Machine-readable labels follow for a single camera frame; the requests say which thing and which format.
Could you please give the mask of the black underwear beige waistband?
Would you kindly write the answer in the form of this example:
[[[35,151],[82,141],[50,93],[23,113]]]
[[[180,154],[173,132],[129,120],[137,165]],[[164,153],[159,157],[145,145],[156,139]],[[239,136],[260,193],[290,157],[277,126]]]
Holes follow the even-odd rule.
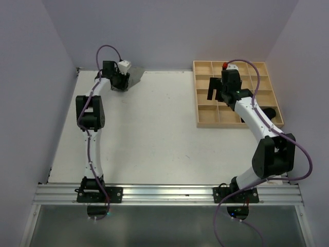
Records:
[[[263,108],[262,110],[269,120],[273,120],[277,115],[274,108]]]

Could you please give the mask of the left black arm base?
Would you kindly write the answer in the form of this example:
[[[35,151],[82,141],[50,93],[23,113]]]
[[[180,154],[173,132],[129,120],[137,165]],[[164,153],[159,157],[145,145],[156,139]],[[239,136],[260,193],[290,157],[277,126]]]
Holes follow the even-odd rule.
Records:
[[[96,179],[84,177],[79,188],[75,189],[78,203],[121,203],[123,197],[123,188],[116,186],[106,186],[103,179],[100,178],[97,183]]]

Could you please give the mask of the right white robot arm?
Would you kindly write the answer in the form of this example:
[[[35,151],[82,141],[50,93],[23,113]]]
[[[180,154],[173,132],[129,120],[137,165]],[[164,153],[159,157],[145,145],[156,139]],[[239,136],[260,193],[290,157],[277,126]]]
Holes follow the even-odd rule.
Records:
[[[220,78],[211,77],[208,100],[212,98],[213,91],[216,91],[215,99],[224,102],[236,112],[258,141],[251,167],[234,177],[230,183],[231,200],[241,202],[247,197],[247,186],[293,169],[295,144],[289,139],[296,139],[292,134],[284,138],[283,131],[259,107],[254,94],[249,89],[242,89],[242,80],[237,69],[223,69]]]

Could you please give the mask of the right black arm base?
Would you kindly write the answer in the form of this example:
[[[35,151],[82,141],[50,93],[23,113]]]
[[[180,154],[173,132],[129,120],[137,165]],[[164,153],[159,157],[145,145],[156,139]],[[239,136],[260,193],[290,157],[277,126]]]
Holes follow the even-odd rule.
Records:
[[[237,182],[232,179],[230,184],[221,183],[212,188],[214,203],[219,203],[223,198],[229,196],[224,203],[259,203],[260,199],[256,188],[243,190],[234,195],[239,190]]]

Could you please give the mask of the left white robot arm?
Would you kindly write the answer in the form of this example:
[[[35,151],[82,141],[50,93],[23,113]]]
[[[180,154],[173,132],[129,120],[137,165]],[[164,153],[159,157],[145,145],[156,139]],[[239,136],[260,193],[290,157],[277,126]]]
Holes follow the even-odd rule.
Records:
[[[130,68],[131,62],[127,60],[103,61],[102,69],[98,71],[92,88],[75,99],[77,126],[82,130],[86,150],[85,172],[78,192],[88,191],[88,195],[95,202],[103,201],[107,195],[100,161],[100,137],[105,126],[102,97],[112,87],[118,86],[124,90],[127,88]]]

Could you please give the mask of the wooden compartment tray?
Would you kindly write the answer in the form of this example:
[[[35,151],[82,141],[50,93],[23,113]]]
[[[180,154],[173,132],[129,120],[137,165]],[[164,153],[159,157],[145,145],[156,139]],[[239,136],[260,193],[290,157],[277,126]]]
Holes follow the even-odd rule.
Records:
[[[247,118],[284,125],[265,62],[194,61],[199,128],[247,128]]]

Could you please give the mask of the aluminium mounting rail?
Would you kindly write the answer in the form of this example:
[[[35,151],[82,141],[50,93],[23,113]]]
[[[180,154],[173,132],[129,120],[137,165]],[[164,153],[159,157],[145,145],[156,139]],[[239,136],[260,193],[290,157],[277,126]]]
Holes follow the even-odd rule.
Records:
[[[102,200],[80,199],[78,184],[49,183],[37,186],[34,205],[104,205]],[[111,203],[122,205],[212,206],[220,202],[215,185],[110,185]],[[303,199],[297,185],[259,185],[225,201],[228,205],[299,206]]]

